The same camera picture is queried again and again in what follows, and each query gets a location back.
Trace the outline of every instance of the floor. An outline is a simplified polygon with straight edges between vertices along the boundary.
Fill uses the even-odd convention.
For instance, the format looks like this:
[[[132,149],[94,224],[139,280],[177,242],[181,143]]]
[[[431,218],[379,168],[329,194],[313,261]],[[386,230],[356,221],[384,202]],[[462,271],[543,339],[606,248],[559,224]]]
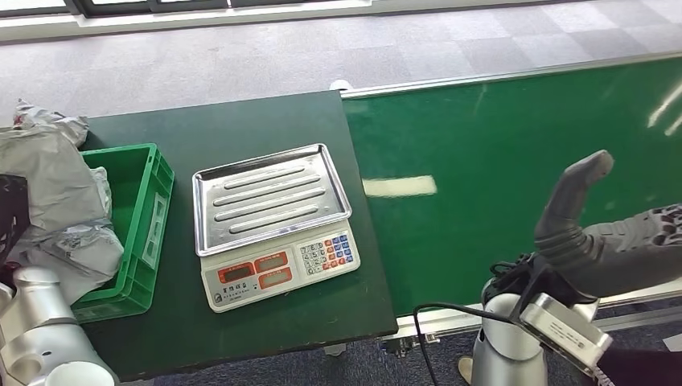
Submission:
[[[682,51],[680,0],[594,0],[543,6],[196,28],[0,45],[0,126],[22,97],[67,114],[102,116],[322,90],[512,72]],[[616,344],[665,350],[682,323],[615,334]],[[472,335],[431,345],[442,384],[463,385],[455,361]],[[551,358],[551,384],[573,385]],[[304,351],[164,376],[136,386],[429,384],[418,351],[378,343],[339,358]]]

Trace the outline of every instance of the green table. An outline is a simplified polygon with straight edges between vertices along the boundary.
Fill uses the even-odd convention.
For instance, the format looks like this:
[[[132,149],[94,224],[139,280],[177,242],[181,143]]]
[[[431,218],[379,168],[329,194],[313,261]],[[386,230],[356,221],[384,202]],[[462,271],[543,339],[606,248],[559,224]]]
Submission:
[[[337,92],[101,117],[91,120],[91,130],[86,149],[155,142],[175,171],[151,309],[84,325],[102,359],[123,380],[396,332]],[[317,142],[327,144],[351,203],[362,265],[286,296],[214,314],[194,251],[192,174]]]
[[[176,184],[151,310],[86,325],[88,335],[132,379],[391,334],[422,302],[477,303],[490,263],[532,250],[561,171],[601,148],[616,164],[590,192],[585,224],[680,201],[682,59],[608,64],[359,90],[343,109],[319,93],[92,120],[90,148],[156,142]],[[191,174],[311,142],[339,169],[362,267],[213,314],[193,251]]]
[[[682,57],[631,62],[343,94],[360,174],[379,180],[369,206],[396,316],[480,302],[488,266],[533,250],[559,174],[596,150],[615,166],[583,224],[680,202]]]

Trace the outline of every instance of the metal tray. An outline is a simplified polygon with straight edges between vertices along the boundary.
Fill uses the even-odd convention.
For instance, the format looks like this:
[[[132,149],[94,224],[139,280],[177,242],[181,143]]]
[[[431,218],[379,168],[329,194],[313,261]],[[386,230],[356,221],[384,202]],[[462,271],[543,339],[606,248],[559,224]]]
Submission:
[[[351,215],[323,144],[198,171],[192,186],[195,248],[200,257]]]

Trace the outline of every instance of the plastic bag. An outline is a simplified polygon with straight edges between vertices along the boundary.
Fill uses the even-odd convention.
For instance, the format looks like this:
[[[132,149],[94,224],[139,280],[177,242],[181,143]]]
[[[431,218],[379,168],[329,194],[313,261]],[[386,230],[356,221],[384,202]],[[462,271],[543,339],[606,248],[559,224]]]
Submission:
[[[31,226],[7,260],[53,270],[72,304],[110,280],[121,263],[123,246],[109,221],[107,173],[90,170],[78,153],[87,135],[84,118],[20,100],[14,123],[0,130],[0,174],[27,180]]]
[[[28,181],[31,226],[25,238],[107,217],[90,169],[56,129],[36,126],[1,132],[0,174]]]
[[[29,130],[36,126],[56,129],[75,147],[79,147],[85,142],[90,125],[86,117],[66,117],[19,99],[14,108],[14,129]]]

